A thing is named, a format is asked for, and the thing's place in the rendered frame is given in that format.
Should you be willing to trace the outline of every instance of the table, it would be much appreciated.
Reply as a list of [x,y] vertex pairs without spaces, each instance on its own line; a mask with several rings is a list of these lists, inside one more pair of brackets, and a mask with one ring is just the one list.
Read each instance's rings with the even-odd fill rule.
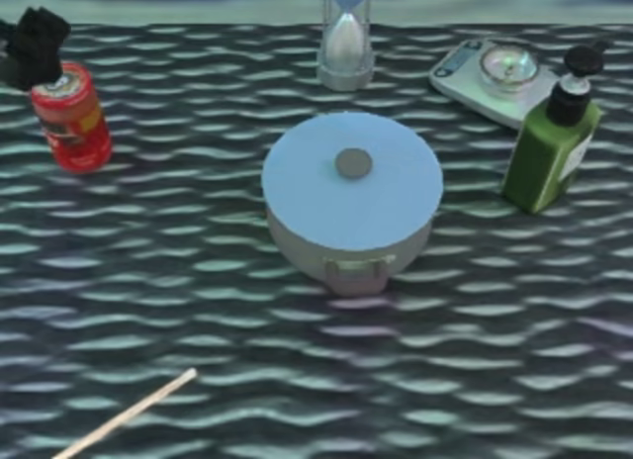
[[[317,28],[87,26],[116,154],[58,169],[24,96],[0,103],[0,459],[49,458],[197,367],[82,457],[632,457],[632,27],[376,27],[368,89],[315,78]],[[571,193],[498,196],[514,134],[429,89],[477,35],[559,63],[613,39],[606,111]],[[263,157],[317,113],[392,117],[446,179],[430,245],[383,297],[333,299],[268,235]]]

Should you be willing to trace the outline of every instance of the pot handle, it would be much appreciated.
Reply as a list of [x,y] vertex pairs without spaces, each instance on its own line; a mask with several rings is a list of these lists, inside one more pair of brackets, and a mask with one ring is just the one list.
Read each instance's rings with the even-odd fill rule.
[[345,270],[340,263],[326,260],[327,286],[339,296],[372,296],[385,290],[389,281],[386,260],[374,260],[358,265],[360,269]]

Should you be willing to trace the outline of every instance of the pump bottle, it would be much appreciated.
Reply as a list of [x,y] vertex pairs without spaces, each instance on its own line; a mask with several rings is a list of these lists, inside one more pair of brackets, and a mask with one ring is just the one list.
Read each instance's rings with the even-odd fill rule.
[[563,195],[601,117],[588,77],[603,69],[607,43],[574,46],[565,55],[569,74],[526,116],[503,181],[502,194],[523,211],[541,212]]

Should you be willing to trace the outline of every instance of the hourglass base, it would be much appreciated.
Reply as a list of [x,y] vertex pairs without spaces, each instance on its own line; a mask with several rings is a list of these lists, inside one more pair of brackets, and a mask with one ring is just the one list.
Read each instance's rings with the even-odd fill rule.
[[356,91],[364,88],[372,81],[374,65],[368,65],[366,70],[357,73],[338,73],[331,71],[324,65],[319,65],[316,76],[320,82],[334,91]]

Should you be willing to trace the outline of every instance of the gray pot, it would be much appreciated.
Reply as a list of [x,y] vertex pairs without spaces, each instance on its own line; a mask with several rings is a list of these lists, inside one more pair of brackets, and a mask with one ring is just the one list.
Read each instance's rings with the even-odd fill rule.
[[286,132],[266,157],[262,186],[280,251],[344,297],[379,294],[417,258],[443,191],[423,139],[352,112]]

